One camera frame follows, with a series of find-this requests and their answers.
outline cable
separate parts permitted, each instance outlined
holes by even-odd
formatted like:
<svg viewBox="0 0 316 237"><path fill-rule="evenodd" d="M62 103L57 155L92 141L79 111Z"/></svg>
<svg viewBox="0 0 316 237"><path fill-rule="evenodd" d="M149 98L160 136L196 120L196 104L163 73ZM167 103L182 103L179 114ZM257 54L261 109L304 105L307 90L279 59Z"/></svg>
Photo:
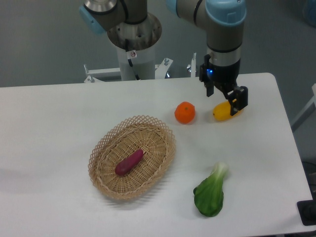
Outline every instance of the cable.
<svg viewBox="0 0 316 237"><path fill-rule="evenodd" d="M126 52L129 51L129 50L128 50L128 39L125 39L125 51L126 51ZM134 75L135 75L136 80L140 80L138 74L137 74L137 73L135 72L135 70L134 70L134 65L133 65L133 63L132 63L132 60L131 60L130 58L127 59L127 60L128 60L128 64L130 65L130 67L132 68L132 70L133 70L133 72L134 72Z"/></svg>

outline green vegetable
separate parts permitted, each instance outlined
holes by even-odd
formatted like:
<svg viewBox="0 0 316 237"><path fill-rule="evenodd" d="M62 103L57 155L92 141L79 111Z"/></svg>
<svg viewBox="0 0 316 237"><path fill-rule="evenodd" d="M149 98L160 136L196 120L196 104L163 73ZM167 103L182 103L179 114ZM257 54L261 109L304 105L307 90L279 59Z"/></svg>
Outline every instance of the green vegetable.
<svg viewBox="0 0 316 237"><path fill-rule="evenodd" d="M202 215L213 217L222 210L223 179L228 169L224 162L215 163L211 175L193 190L194 203Z"/></svg>

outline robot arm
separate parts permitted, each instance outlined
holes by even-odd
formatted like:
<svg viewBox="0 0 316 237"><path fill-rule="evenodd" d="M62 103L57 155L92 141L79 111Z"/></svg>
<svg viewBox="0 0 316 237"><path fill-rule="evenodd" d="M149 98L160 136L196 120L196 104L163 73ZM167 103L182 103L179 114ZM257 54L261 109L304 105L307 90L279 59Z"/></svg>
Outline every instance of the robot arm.
<svg viewBox="0 0 316 237"><path fill-rule="evenodd" d="M244 0L167 0L167 7L206 31L207 55L200 67L200 81L207 96L214 86L223 92L231 105L231 115L248 104L248 89L238 86L243 22L246 17Z"/></svg>
<svg viewBox="0 0 316 237"><path fill-rule="evenodd" d="M166 0L166 4L179 17L206 31L207 54L199 75L206 95L211 96L215 86L229 101L231 115L242 110L248 104L248 89L238 86L236 79L245 0ZM149 48L161 35L160 23L147 12L147 0L85 0L80 13L87 23L91 23L92 16L108 31L113 44L126 51Z"/></svg>

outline wicker basket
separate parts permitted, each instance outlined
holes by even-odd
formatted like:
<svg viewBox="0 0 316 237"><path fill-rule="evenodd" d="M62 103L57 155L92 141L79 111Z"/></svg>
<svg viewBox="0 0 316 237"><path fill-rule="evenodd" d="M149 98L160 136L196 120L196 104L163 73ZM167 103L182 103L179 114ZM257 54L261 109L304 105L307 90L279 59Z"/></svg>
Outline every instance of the wicker basket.
<svg viewBox="0 0 316 237"><path fill-rule="evenodd" d="M149 189L163 176L175 155L172 130L149 116L128 118L101 139L89 160L93 185L103 194L129 200ZM125 176L115 174L116 165L137 149L143 159Z"/></svg>

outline orange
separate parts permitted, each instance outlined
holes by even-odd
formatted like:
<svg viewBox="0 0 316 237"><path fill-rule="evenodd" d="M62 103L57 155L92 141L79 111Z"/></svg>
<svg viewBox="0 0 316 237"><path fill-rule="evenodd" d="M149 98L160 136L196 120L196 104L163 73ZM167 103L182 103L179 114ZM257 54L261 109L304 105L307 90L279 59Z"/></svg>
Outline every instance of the orange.
<svg viewBox="0 0 316 237"><path fill-rule="evenodd" d="M187 124L194 119L196 115L196 110L193 104L185 101L178 105L174 112L174 115L178 122Z"/></svg>

